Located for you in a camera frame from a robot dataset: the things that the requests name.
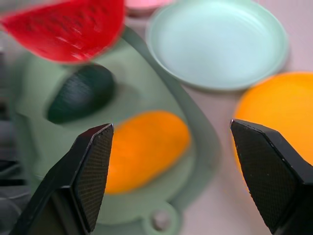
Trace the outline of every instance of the mango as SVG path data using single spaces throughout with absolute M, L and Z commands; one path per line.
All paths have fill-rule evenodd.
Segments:
M 167 111 L 149 111 L 115 127 L 105 193 L 143 187 L 172 167 L 191 142 L 187 125 Z

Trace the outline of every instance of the orange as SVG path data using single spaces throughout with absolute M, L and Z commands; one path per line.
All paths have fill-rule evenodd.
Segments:
M 141 113 L 115 128 L 105 193 L 140 188 L 173 166 L 190 144 L 187 125 L 166 111 Z
M 251 88 L 234 118 L 280 132 L 313 165 L 313 73 L 284 73 Z

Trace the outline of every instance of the red watermelon slice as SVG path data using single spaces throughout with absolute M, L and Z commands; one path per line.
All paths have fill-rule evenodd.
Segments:
M 77 63 L 111 46 L 123 28 L 124 0 L 68 0 L 9 15 L 1 23 L 32 53 Z

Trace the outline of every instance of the white table surface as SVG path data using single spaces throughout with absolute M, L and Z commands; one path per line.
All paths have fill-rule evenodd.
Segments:
M 283 71 L 312 71 L 313 0 L 258 2 L 282 22 L 290 37 L 291 55 Z M 143 38 L 147 22 L 147 18 L 127 19 L 127 24 Z M 5 51 L 10 52 L 7 58 L 10 61 L 16 58 L 19 48 L 11 40 L 7 42 Z M 184 212 L 181 235 L 270 235 L 245 189 L 231 150 L 229 121 L 242 93 L 210 93 L 184 88 L 215 127 L 223 157 L 213 180 Z

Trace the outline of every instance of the dark green avocado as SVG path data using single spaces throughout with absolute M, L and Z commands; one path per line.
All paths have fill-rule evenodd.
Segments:
M 84 65 L 66 78 L 50 104 L 46 118 L 61 124 L 86 117 L 108 104 L 115 89 L 113 74 L 107 68 Z

